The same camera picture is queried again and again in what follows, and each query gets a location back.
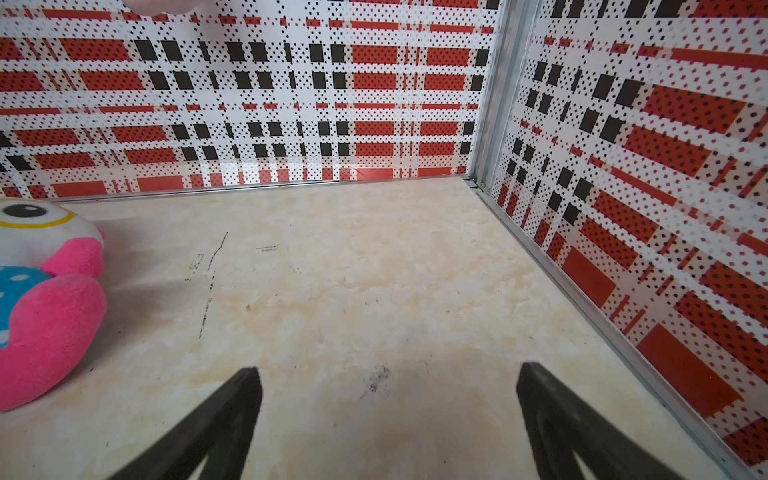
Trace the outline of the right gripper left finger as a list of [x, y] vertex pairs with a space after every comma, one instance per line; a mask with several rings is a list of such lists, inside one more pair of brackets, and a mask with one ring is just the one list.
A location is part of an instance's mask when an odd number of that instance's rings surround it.
[[239, 479], [263, 399], [259, 371], [242, 368], [114, 479]]

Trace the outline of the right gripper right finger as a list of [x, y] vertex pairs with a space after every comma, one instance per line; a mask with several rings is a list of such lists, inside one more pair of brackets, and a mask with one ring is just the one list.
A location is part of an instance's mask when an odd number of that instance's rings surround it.
[[525, 362], [516, 384], [541, 479], [679, 479], [681, 476], [619, 431], [555, 375]]

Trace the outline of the pink hanging plush toy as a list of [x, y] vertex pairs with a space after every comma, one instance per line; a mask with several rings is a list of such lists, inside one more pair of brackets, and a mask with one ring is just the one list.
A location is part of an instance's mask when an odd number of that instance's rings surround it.
[[201, 0], [123, 0], [127, 8], [142, 16], [185, 14], [201, 3]]

